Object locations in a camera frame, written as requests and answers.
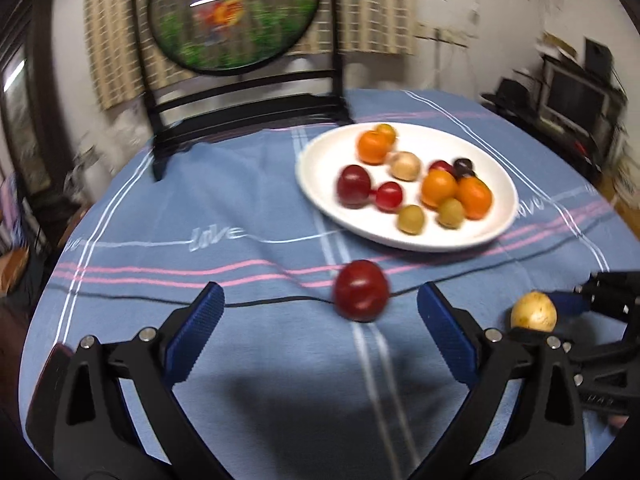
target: table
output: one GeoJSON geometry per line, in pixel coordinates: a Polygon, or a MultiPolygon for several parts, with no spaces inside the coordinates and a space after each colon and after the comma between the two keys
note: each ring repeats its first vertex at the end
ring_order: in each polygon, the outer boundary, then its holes
{"type": "MultiPolygon", "coordinates": [[[[198,144],[154,182],[147,150],[114,179],[66,245],[22,354],[22,421],[55,341],[75,348],[159,326],[209,280],[227,303],[330,297],[344,263],[377,261],[393,290],[440,280],[456,307],[503,328],[533,288],[571,288],[592,270],[640,266],[620,218],[581,176],[523,131],[444,92],[349,92],[358,121],[404,121],[450,132],[491,153],[520,195],[513,227],[462,254],[409,254],[351,235],[303,197],[296,157],[331,124],[198,144]]],[[[621,323],[586,314],[561,322],[578,341],[620,338],[621,323]]],[[[495,449],[517,384],[511,381],[478,454],[495,449]]],[[[145,449],[164,458],[132,385],[129,409],[145,449]]],[[[238,479],[401,479],[433,447],[466,395],[425,329],[415,293],[374,324],[350,323],[312,301],[226,309],[190,378],[174,393],[195,429],[238,479]]],[[[588,462],[611,440],[585,414],[588,462]]]]}

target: yellow potato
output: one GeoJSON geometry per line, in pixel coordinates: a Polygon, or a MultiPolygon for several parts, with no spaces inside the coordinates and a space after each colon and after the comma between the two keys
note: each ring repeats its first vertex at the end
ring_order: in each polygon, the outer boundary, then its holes
{"type": "Polygon", "coordinates": [[[546,294],[533,291],[521,297],[511,309],[511,328],[516,326],[552,332],[558,313],[546,294]]]}

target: checkered curtain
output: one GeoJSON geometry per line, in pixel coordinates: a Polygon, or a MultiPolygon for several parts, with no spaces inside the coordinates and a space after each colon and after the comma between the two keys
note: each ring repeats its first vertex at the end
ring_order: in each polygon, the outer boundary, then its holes
{"type": "MultiPolygon", "coordinates": [[[[414,0],[340,0],[342,47],[347,52],[412,54],[414,0]]],[[[193,77],[156,46],[146,22],[146,0],[138,0],[138,22],[148,78],[153,89],[193,77]]],[[[84,0],[84,26],[91,74],[102,108],[142,92],[129,0],[84,0]]],[[[316,20],[290,54],[331,49],[329,0],[321,0],[316,20]]]]}

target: small orange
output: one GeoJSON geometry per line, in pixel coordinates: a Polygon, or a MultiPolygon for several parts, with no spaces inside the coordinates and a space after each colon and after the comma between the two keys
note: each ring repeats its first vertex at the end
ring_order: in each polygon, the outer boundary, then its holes
{"type": "Polygon", "coordinates": [[[431,170],[422,181],[420,192],[424,204],[437,208],[447,198],[453,198],[458,190],[456,179],[448,171],[431,170]]]}
{"type": "Polygon", "coordinates": [[[494,202],[494,194],[491,193],[487,184],[474,176],[460,180],[456,198],[462,203],[466,217],[470,220],[484,218],[494,202]]]}
{"type": "Polygon", "coordinates": [[[396,143],[396,137],[398,134],[396,133],[396,129],[391,126],[391,124],[379,124],[376,126],[376,131],[383,137],[385,137],[386,142],[389,145],[389,149],[396,143]]]}
{"type": "Polygon", "coordinates": [[[365,164],[382,164],[386,159],[390,146],[384,136],[369,130],[360,136],[357,148],[358,157],[365,164]]]}

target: speaker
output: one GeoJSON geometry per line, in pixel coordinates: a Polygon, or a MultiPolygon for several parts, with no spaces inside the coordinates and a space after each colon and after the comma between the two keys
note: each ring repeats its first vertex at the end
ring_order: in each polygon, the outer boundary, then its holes
{"type": "Polygon", "coordinates": [[[610,84],[613,56],[609,48],[587,38],[584,51],[584,69],[610,84]]]}

